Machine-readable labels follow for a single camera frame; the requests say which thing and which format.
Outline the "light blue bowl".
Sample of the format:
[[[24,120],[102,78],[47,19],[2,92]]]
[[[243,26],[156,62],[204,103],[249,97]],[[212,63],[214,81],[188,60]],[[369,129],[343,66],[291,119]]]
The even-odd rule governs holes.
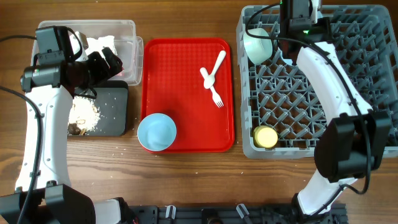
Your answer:
[[[170,147],[177,137],[173,119],[163,113],[146,116],[139,124],[137,138],[142,147],[151,152],[160,152]]]

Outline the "pink plastic fork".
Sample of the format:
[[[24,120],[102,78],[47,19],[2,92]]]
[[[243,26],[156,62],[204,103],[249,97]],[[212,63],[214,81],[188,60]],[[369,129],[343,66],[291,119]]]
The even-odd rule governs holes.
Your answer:
[[[223,107],[223,101],[220,97],[220,95],[217,93],[217,91],[214,88],[214,84],[215,84],[215,78],[212,77],[211,75],[208,74],[206,68],[202,67],[200,69],[200,73],[204,79],[204,87],[205,89],[210,89],[211,93],[212,93],[212,100],[215,103],[215,105],[219,108]]]

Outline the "cream plastic spoon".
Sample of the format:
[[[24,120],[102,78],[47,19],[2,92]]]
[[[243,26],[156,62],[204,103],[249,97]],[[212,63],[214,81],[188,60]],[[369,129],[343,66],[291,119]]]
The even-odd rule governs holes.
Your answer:
[[[226,57],[226,51],[222,50],[215,62],[212,72],[204,78],[204,87],[205,89],[210,89],[215,83],[215,74],[221,66],[224,58]]]

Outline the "green bowl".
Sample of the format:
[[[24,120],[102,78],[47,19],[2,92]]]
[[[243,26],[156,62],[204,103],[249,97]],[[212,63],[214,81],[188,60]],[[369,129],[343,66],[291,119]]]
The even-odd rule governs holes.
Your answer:
[[[273,46],[269,39],[251,37],[245,32],[243,42],[248,59],[255,65],[262,64],[272,56]]]

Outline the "yellow plastic cup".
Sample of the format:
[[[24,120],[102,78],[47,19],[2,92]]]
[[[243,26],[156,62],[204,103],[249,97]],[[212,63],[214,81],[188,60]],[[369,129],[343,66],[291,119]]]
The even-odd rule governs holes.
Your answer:
[[[277,132],[268,126],[258,126],[253,131],[254,145],[266,149],[274,147],[278,142]]]

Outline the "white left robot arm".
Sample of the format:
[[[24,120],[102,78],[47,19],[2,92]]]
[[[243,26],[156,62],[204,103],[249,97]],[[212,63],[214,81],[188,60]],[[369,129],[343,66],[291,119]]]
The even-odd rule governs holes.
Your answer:
[[[15,190],[1,197],[8,223],[135,223],[121,197],[93,202],[71,187],[67,126],[76,89],[92,90],[119,74],[122,61],[105,47],[74,50],[75,32],[65,26],[38,28],[39,52],[21,76],[17,96],[27,104],[25,151]]]

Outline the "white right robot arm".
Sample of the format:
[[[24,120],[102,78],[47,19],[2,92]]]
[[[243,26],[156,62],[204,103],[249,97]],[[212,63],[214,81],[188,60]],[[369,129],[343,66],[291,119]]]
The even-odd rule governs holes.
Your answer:
[[[309,80],[326,118],[314,152],[317,169],[294,197],[302,220],[329,212],[345,189],[367,192],[391,128],[387,113],[374,111],[349,80],[332,42],[330,20],[318,17],[319,8],[319,1],[280,2],[279,47]]]

